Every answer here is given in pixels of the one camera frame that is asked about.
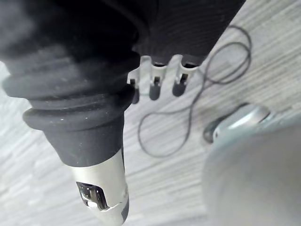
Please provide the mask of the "robot right five-finger hand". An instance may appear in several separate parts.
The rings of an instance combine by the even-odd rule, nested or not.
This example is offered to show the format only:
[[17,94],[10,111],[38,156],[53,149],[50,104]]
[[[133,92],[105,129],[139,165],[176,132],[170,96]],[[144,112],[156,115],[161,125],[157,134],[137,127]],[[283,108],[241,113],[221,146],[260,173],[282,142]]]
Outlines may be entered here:
[[135,95],[128,73],[142,56],[166,65],[181,54],[201,64],[242,0],[3,0],[2,87],[27,99],[23,119],[44,132],[103,226],[129,209],[124,112]]

